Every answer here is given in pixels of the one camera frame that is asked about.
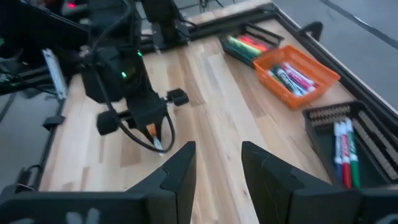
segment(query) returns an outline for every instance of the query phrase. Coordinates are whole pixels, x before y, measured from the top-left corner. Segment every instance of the green marker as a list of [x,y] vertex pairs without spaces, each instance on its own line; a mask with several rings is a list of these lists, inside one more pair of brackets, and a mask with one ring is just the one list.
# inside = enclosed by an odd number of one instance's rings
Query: green marker
[[283,86],[285,86],[285,84],[274,74],[274,72],[272,72],[271,70],[268,70],[268,75],[270,75],[272,78],[275,78],[275,80],[277,80],[280,84],[282,84]]
[[361,179],[359,177],[359,163],[355,148],[353,123],[349,118],[346,118],[346,129],[349,145],[349,162],[351,163],[351,176],[353,178],[354,187],[359,189],[361,188]]
[[252,47],[252,46],[250,46],[248,44],[245,44],[244,42],[241,42],[240,40],[238,40],[238,39],[236,39],[234,37],[228,36],[227,40],[230,43],[234,43],[234,44],[236,44],[236,45],[238,45],[238,46],[240,46],[242,48],[245,48],[247,51],[249,51],[253,55],[257,55],[258,56],[258,55],[262,54],[261,50],[259,50],[257,48],[254,48],[254,47]]
[[293,81],[289,78],[286,72],[277,64],[274,65],[274,68],[271,70],[276,77],[286,86],[286,88],[293,93],[295,96],[302,96],[299,89],[293,84]]

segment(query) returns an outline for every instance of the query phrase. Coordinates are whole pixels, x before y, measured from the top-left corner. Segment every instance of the black bracket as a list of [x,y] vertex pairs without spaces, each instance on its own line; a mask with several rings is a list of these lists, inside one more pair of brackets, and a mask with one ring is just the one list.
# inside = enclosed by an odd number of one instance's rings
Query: black bracket
[[307,32],[310,32],[311,36],[316,41],[319,41],[321,38],[322,30],[323,30],[323,24],[319,21],[315,21],[306,26],[303,26],[301,29],[298,30],[298,33],[300,35],[305,35]]
[[47,129],[48,131],[51,130],[51,128],[54,128],[60,124],[63,123],[63,121],[65,120],[64,116],[53,116],[53,117],[49,117],[47,118],[44,123],[43,123],[43,127],[45,129]]
[[182,106],[186,103],[189,103],[187,93],[180,88],[168,91],[166,99],[168,103],[172,102],[175,106]]
[[32,177],[34,169],[37,169],[37,173],[42,172],[42,167],[40,165],[33,165],[28,167],[27,169],[22,168],[17,176],[16,184],[37,190],[39,186],[33,186],[33,185],[29,186],[29,181],[30,178]]

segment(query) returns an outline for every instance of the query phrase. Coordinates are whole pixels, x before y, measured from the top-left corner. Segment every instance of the red marker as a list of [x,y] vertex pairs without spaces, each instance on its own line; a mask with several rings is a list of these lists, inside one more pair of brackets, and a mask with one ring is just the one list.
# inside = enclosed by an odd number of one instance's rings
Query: red marker
[[246,36],[246,35],[242,35],[238,37],[238,40],[240,40],[241,42],[244,42],[245,44],[248,44],[252,47],[255,47],[259,50],[261,50],[262,52],[266,52],[268,50],[268,47],[265,46],[264,44]]
[[342,121],[340,123],[340,132],[343,144],[343,182],[347,189],[350,189],[352,186],[351,179],[351,164],[349,163],[349,144],[348,144],[348,136],[346,123]]

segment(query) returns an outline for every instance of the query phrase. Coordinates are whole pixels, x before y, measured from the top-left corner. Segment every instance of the orange basket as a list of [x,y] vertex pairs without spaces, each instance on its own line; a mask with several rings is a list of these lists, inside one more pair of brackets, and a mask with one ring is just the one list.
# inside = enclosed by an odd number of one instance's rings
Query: orange basket
[[[317,84],[316,90],[304,96],[295,96],[283,84],[270,76],[268,70],[272,69],[275,64],[281,64],[282,62],[288,62],[296,70],[312,79]],[[340,79],[337,73],[291,45],[275,49],[255,59],[254,66],[260,82],[292,109],[304,106],[322,96],[334,82]]]

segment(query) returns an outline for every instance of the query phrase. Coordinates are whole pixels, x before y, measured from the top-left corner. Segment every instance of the black clamp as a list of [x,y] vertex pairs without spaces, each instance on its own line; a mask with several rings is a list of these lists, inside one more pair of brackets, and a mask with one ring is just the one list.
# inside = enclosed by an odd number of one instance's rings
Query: black clamp
[[300,35],[304,35],[307,32],[311,33],[311,36],[316,40],[319,41],[321,38],[323,30],[323,24],[319,21],[312,22],[306,26],[303,26],[301,29],[298,30]]
[[188,95],[180,88],[167,92],[167,102],[174,103],[175,106],[181,106],[189,103]]
[[51,128],[54,128],[60,124],[63,123],[63,121],[65,120],[64,116],[53,116],[53,117],[49,117],[47,118],[44,123],[43,123],[43,127],[45,129],[47,129],[48,131],[51,130]]

